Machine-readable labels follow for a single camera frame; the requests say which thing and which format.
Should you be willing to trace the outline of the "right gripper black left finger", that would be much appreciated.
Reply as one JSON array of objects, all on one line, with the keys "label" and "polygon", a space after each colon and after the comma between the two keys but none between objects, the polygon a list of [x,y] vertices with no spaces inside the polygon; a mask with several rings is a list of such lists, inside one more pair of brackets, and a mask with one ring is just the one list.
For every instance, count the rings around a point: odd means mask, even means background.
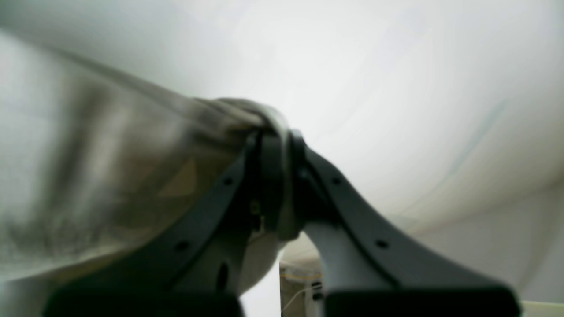
[{"label": "right gripper black left finger", "polygon": [[45,317],[243,317],[250,238],[275,232],[282,140],[250,135],[236,161],[177,223],[133,254],[53,294]]}]

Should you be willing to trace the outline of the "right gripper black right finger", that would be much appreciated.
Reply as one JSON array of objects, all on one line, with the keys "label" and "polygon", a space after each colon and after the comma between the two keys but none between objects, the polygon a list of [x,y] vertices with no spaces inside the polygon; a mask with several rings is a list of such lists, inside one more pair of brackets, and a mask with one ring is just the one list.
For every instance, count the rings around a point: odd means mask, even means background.
[{"label": "right gripper black right finger", "polygon": [[423,246],[291,132],[293,206],[323,266],[326,317],[519,317],[506,284]]}]

